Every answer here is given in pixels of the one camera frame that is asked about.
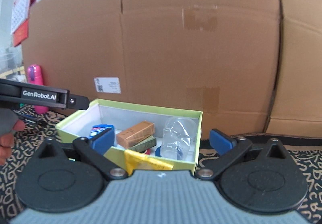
screw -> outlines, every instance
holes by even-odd
[[[113,177],[123,177],[126,174],[126,171],[121,168],[111,169],[109,172]]]
[[[210,169],[200,169],[198,171],[198,175],[203,178],[210,178],[214,172]]]

pink bottle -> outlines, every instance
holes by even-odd
[[[28,83],[43,85],[41,68],[39,65],[33,64],[28,67],[27,72]],[[49,108],[44,106],[34,106],[36,113],[43,114],[46,113]]]

finger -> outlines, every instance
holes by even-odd
[[[14,145],[14,138],[11,133],[6,133],[0,137],[0,145],[3,147],[12,147]]]
[[[23,131],[24,128],[25,128],[25,123],[21,120],[18,120],[13,127],[15,131]]]
[[[3,166],[5,164],[5,159],[4,158],[0,158],[0,165]]]
[[[12,149],[10,147],[0,147],[0,158],[7,159],[11,156]]]

yellow packet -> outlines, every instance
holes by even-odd
[[[158,159],[149,157],[139,152],[132,150],[125,150],[125,166],[128,175],[131,176],[135,169],[144,170],[172,170],[173,165],[160,161]]]

green carton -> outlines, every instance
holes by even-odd
[[[64,143],[70,143],[78,137],[89,136],[92,126],[96,124],[112,124],[116,131],[122,131],[143,120],[147,120],[153,122],[156,129],[154,136],[157,138],[157,146],[151,149],[151,156],[153,156],[155,149],[162,143],[163,127],[165,126],[166,120],[170,117],[188,117],[193,119],[198,125],[196,141],[192,144],[186,161],[160,157],[155,158],[173,164],[174,170],[190,170],[193,174],[196,170],[199,157],[202,120],[201,111],[96,99],[91,102],[90,107],[86,111],[76,111],[58,123],[56,129],[62,141]],[[119,167],[126,168],[124,149],[120,147],[111,147],[104,156]]]

